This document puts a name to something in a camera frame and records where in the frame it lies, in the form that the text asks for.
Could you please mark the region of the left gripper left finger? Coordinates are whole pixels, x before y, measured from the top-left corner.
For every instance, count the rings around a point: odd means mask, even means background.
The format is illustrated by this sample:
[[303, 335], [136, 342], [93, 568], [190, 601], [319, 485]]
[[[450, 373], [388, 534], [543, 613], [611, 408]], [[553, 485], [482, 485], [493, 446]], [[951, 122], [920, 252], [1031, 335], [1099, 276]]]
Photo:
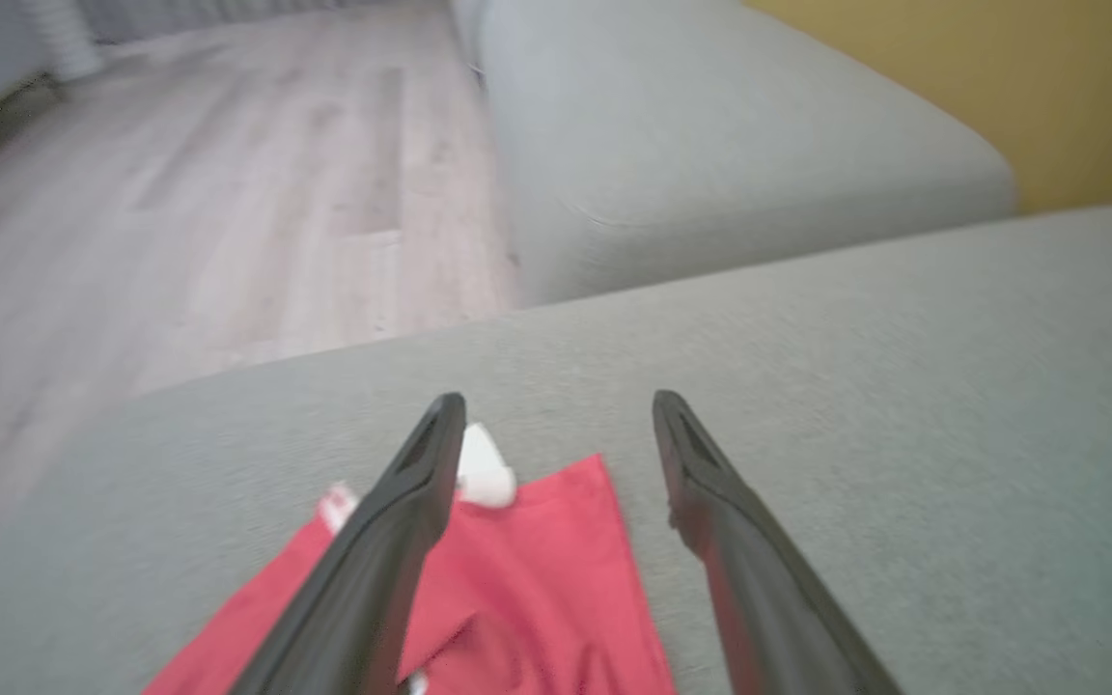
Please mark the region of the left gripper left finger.
[[413, 600], [458, 485], [466, 401], [441, 393], [335, 534], [234, 694], [396, 694]]

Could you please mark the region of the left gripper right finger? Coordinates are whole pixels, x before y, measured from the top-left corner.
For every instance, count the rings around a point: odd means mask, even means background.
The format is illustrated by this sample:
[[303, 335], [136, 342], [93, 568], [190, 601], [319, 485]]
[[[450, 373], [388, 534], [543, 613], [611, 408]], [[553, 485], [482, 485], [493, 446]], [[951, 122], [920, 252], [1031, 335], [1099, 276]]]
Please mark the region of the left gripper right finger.
[[653, 397], [668, 522], [705, 568], [737, 694], [896, 694], [846, 610], [681, 393]]

